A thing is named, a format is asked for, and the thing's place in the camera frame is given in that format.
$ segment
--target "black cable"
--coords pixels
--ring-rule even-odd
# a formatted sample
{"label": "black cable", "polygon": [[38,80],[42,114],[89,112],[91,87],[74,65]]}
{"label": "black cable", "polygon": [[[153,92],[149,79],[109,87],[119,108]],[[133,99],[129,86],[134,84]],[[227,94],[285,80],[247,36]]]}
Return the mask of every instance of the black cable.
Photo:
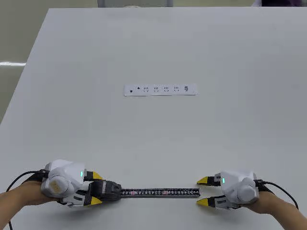
{"label": "black cable", "polygon": [[283,188],[281,188],[279,185],[273,183],[273,182],[269,182],[269,181],[263,181],[263,180],[255,180],[256,184],[271,184],[277,188],[279,188],[280,190],[282,190],[284,193],[286,193],[288,195],[288,197],[291,198],[291,200],[294,202],[295,207],[298,209],[298,204],[296,202],[296,200],[293,198],[293,196],[291,196],[286,190],[284,190]]}
{"label": "black cable", "polygon": [[[25,176],[25,175],[28,175],[28,174],[32,174],[32,173],[45,173],[45,171],[39,170],[39,171],[27,171],[27,172],[24,172],[23,174],[21,174],[20,176],[18,176],[18,177],[10,184],[10,186],[8,187],[8,189],[6,190],[6,192],[8,192],[8,191],[10,190],[10,188],[16,183],[16,181],[18,181],[21,177],[23,177],[23,176]],[[9,221],[9,227],[10,227],[10,230],[13,230],[11,221]]]}

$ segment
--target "white table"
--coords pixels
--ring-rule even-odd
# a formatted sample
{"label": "white table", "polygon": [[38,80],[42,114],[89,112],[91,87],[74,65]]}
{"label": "white table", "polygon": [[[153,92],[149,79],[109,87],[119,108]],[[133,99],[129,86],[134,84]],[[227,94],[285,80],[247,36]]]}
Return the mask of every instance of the white table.
{"label": "white table", "polygon": [[[306,215],[306,28],[307,9],[298,8],[49,10],[0,126],[1,190],[58,158],[123,187],[194,187],[223,169],[253,169]],[[128,83],[197,83],[199,95],[124,97]],[[195,201],[53,203],[12,222],[15,230],[280,229],[266,215]]]}

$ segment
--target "white device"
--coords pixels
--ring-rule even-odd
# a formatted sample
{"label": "white device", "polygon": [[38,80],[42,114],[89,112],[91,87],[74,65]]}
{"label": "white device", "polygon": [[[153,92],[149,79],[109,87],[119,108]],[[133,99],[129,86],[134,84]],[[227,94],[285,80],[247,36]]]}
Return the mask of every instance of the white device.
{"label": "white device", "polygon": [[222,171],[220,177],[222,192],[231,203],[251,204],[259,198],[254,172]]}
{"label": "white device", "polygon": [[83,185],[85,165],[66,160],[55,160],[45,167],[49,171],[44,178],[41,191],[49,197],[68,197]]}
{"label": "white device", "polygon": [[206,176],[197,184],[221,186],[223,195],[203,198],[196,203],[218,208],[239,208],[241,204],[251,204],[259,198],[256,175],[252,171],[222,171],[214,176]]}

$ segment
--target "power strip switch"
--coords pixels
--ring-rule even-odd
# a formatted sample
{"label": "power strip switch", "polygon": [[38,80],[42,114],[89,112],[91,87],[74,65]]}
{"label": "power strip switch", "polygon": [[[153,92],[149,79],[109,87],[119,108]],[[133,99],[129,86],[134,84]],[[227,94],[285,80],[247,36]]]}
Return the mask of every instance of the power strip switch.
{"label": "power strip switch", "polygon": [[125,96],[196,95],[196,84],[130,84],[125,85]]}

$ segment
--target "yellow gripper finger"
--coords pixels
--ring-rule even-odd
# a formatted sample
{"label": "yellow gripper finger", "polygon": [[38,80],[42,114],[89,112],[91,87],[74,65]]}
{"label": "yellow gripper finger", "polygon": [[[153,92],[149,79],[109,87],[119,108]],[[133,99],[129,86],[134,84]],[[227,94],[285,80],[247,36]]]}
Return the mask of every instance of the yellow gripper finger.
{"label": "yellow gripper finger", "polygon": [[205,176],[196,183],[205,186],[221,186],[220,180],[221,180],[220,176]]}
{"label": "yellow gripper finger", "polygon": [[84,176],[84,181],[96,181],[102,179],[103,178],[94,171],[86,171],[86,175]]}

